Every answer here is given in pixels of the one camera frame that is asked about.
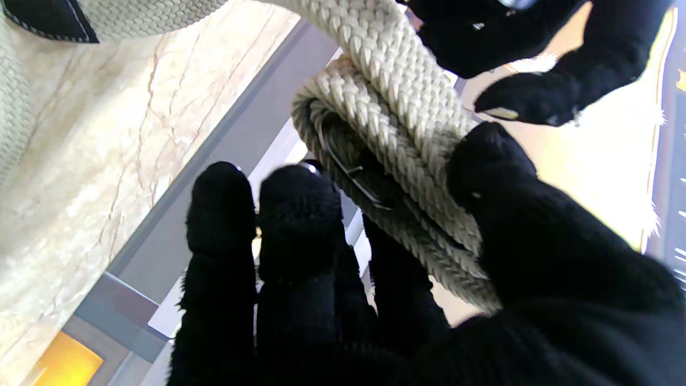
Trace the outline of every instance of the white fabric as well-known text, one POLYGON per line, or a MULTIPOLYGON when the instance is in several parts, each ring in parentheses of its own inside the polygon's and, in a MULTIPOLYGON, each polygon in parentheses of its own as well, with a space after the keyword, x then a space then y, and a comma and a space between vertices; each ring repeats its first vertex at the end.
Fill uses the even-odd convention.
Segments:
MULTIPOLYGON (((312 78, 293 101, 293 123, 310 151, 382 229, 407 247, 441 284, 484 310, 499 306, 476 264, 473 217, 447 193, 446 166, 474 122, 449 79, 392 0, 265 0, 292 10, 334 38, 344 55, 312 78), (344 130, 331 138, 356 166, 368 148, 402 187, 402 205, 379 209, 336 167, 320 132, 332 115, 344 130), (457 241, 466 251, 454 245, 457 241)), ((359 174, 367 181, 368 174, 359 174)), ((372 181, 383 178, 376 176, 372 181)))

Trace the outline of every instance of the woven fabric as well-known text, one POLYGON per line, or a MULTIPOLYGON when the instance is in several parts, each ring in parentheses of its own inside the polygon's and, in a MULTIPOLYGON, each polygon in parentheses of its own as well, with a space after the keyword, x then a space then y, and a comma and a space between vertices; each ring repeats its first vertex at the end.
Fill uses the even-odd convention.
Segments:
POLYGON ((0 23, 0 188, 32 134, 29 87, 11 45, 9 28, 7 23, 0 23))
POLYGON ((484 310, 499 307, 490 282, 476 263, 477 225, 446 187, 447 162, 474 126, 434 57, 391 0, 266 0, 294 11, 334 38, 344 55, 313 77, 293 101, 293 122, 308 148, 341 188, 410 250, 443 286, 484 310), (330 134, 336 155, 355 167, 369 149, 401 204, 388 211, 337 167, 320 135, 330 134))
POLYGON ((100 41, 120 41, 180 30, 226 0, 79 0, 100 41))

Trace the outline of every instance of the finger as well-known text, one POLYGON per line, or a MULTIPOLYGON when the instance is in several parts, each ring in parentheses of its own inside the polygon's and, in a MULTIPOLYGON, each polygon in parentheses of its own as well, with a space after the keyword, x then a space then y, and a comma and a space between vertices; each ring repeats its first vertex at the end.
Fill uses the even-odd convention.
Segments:
POLYGON ((255 238, 255 204, 247 177, 228 162, 210 165, 191 193, 187 219, 190 250, 223 256, 255 238))
POLYGON ((273 172, 260 189, 260 277, 307 277, 333 269, 345 239, 340 193, 326 174, 302 166, 273 172))
POLYGON ((536 168, 517 141, 496 122, 484 122, 460 142, 448 163, 448 190, 474 213, 490 192, 513 179, 535 179, 536 168))

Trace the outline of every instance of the metal hook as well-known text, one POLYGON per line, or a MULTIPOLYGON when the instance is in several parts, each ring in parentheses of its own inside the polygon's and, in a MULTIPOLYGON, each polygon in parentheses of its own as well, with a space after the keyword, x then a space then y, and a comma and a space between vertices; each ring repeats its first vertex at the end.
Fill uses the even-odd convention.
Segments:
MULTIPOLYGON (((367 168, 365 168, 364 165, 360 164, 357 166, 353 167, 348 167, 336 154, 335 151, 335 146, 332 145, 331 138, 328 136, 328 132, 331 129, 334 129, 335 124, 337 122, 325 122, 322 127, 320 127, 320 130, 318 130, 318 135, 319 135, 319 142, 320 145, 322 146, 322 149, 327 152, 329 155, 331 155, 331 158, 333 159, 333 162, 336 164, 336 166, 346 175, 348 180, 355 185, 355 187, 377 208, 379 209, 384 209, 384 210, 393 210, 392 205, 388 202, 387 199, 385 199, 382 195, 376 193, 370 186, 368 186, 367 183, 364 183, 361 179, 361 174, 364 173, 365 171, 370 171, 373 170, 374 168, 371 167, 371 165, 367 165, 367 168)), ((365 162, 364 158, 361 158, 359 161, 361 163, 365 162)))

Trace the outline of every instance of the metal clip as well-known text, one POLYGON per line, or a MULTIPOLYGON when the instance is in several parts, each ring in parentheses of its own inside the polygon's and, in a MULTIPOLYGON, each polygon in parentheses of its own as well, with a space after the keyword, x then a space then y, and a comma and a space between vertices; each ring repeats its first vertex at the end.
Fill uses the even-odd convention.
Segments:
POLYGON ((369 183, 365 182, 362 180, 362 174, 365 172, 371 172, 374 171, 374 169, 378 170, 381 168, 381 165, 376 162, 376 159, 373 161, 370 160, 370 157, 360 157, 359 165, 353 166, 353 167, 348 167, 336 154, 335 146, 333 146, 333 142, 331 141, 331 137, 328 135, 329 130, 335 129, 337 126, 337 123, 339 122, 331 122, 328 121, 322 125, 320 130, 318 131, 319 134, 319 142, 320 145, 322 146, 322 149, 327 152, 329 155, 331 155, 331 158, 333 159, 333 162, 336 164, 336 166, 346 175, 346 177, 350 180, 350 182, 355 185, 355 187, 377 208, 379 209, 384 209, 384 210, 393 210, 393 205, 391 204, 390 200, 385 198, 382 194, 378 194, 374 188, 370 186, 369 183))

